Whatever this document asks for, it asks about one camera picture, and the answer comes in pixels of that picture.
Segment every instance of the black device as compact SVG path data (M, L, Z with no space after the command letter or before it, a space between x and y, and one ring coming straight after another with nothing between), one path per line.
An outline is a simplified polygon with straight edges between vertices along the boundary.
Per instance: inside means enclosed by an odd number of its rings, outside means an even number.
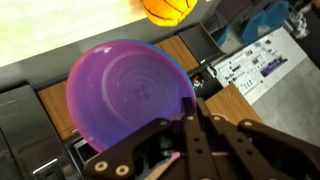
M78 177L32 87L0 93L0 179Z
M155 119L87 163L94 179L143 179L179 152L160 180L319 179L320 148L273 128L212 116L202 99L197 111L183 98L179 121Z
M218 93L223 86L207 69L203 69L190 77L194 92L198 98L209 99Z
M84 165L95 157L98 152L80 135L68 139L63 144L77 171L81 174L81 179L83 179Z
M215 64L225 56L201 23L179 32L178 35L202 67Z

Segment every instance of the toy ball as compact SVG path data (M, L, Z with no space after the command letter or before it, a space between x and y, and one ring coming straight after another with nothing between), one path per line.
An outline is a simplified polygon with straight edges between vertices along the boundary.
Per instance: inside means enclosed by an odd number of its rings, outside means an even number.
M193 10L197 0L143 0L144 10L158 26L176 26Z

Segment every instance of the wooden surface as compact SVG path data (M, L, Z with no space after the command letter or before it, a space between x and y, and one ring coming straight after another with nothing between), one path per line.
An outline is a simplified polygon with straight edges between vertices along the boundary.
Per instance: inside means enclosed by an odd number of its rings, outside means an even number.
M212 114L222 115L235 125L243 119L263 123L233 84L208 99L206 105Z
M77 134L67 107L66 85L66 82L61 82L38 92L62 140Z
M178 63L186 72L194 70L199 66L199 63L196 61L178 35L161 41L156 44L156 46L163 49L176 61L178 61Z

